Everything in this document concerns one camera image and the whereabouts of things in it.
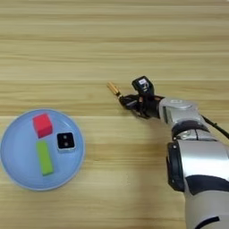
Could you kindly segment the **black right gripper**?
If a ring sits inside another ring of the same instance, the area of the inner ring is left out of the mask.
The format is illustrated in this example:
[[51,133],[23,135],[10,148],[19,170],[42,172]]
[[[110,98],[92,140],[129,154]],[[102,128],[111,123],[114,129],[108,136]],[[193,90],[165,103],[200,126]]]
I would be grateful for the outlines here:
[[160,96],[126,95],[119,97],[119,101],[125,109],[144,119],[159,118],[159,103],[162,99],[163,97]]

